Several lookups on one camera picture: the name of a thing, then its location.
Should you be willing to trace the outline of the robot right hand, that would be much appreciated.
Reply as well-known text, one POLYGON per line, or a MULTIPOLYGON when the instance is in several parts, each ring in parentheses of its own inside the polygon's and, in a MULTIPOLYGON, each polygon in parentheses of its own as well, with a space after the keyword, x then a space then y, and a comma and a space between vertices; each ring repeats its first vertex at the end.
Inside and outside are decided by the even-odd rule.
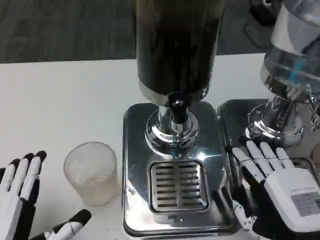
POLYGON ((318 240, 320 186, 312 173, 281 147, 248 140, 246 149, 232 148, 251 192, 241 185, 231 194, 241 228, 252 240, 318 240))

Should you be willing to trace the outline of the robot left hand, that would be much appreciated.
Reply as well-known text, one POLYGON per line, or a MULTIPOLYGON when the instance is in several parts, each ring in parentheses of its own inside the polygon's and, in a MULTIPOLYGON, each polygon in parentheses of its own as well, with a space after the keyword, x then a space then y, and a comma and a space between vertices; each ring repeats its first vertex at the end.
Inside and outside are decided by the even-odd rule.
MULTIPOLYGON (((40 191, 40 173, 47 157, 44 150, 14 159, 0 169, 0 238, 28 240, 36 212, 40 191)), ((52 230, 34 236, 33 240, 70 240, 92 218, 82 209, 52 230)))

